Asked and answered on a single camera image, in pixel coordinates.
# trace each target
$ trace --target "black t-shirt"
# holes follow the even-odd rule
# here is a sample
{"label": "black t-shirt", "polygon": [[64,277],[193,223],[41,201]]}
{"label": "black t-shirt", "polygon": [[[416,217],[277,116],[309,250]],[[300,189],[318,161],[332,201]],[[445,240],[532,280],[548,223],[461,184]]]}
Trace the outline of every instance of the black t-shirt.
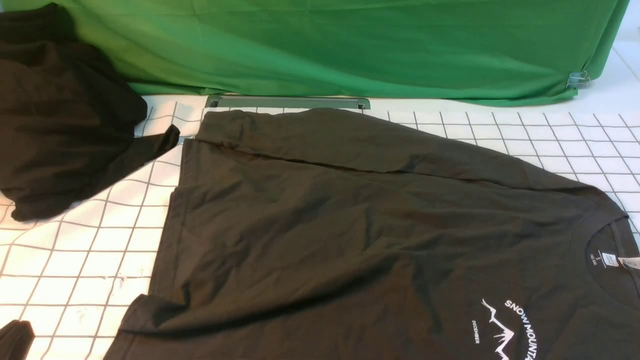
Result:
{"label": "black t-shirt", "polygon": [[208,113],[106,359],[639,359],[606,194],[348,111]]}

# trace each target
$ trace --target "clothing tag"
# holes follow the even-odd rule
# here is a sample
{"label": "clothing tag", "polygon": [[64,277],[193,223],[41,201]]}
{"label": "clothing tag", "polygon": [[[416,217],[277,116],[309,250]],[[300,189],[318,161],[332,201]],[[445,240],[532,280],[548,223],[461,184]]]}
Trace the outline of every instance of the clothing tag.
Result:
{"label": "clothing tag", "polygon": [[640,269],[640,258],[618,258],[622,265],[630,268]]}
{"label": "clothing tag", "polygon": [[616,266],[616,267],[618,266],[618,261],[616,260],[616,256],[607,254],[606,252],[602,253],[602,261],[604,261],[604,263],[609,266]]}

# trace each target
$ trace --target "mountain graphic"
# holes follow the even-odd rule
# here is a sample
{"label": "mountain graphic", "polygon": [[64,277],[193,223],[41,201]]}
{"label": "mountain graphic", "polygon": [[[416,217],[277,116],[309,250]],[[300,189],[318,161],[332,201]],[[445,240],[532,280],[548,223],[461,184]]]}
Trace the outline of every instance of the mountain graphic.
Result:
{"label": "mountain graphic", "polygon": [[484,299],[482,299],[482,305],[486,306],[487,309],[489,309],[489,311],[491,312],[489,323],[494,323],[502,329],[502,334],[494,336],[494,338],[498,338],[498,347],[495,349],[495,352],[502,357],[501,360],[509,360],[509,357],[504,353],[504,348],[507,347],[509,341],[513,339],[515,333],[509,330],[506,326],[499,322],[498,319],[495,318],[496,310],[491,305],[487,304]]}

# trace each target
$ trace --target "green fabric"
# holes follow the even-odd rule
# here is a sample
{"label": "green fabric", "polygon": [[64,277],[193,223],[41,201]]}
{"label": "green fabric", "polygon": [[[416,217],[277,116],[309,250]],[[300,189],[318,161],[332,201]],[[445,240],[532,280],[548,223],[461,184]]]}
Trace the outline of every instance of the green fabric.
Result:
{"label": "green fabric", "polygon": [[[5,10],[47,0],[0,0]],[[142,94],[573,97],[629,0],[57,0]]]}

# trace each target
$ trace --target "black cloth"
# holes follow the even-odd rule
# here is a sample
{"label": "black cloth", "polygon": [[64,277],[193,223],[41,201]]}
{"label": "black cloth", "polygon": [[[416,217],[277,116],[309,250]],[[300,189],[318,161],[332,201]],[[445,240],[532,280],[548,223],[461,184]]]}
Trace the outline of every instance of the black cloth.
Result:
{"label": "black cloth", "polygon": [[25,360],[35,334],[31,324],[13,320],[0,329],[0,360]]}
{"label": "black cloth", "polygon": [[107,360],[640,356],[600,190],[338,110],[208,113]]}
{"label": "black cloth", "polygon": [[147,104],[58,5],[0,13],[0,191],[18,221],[48,218],[177,144],[134,139]]}

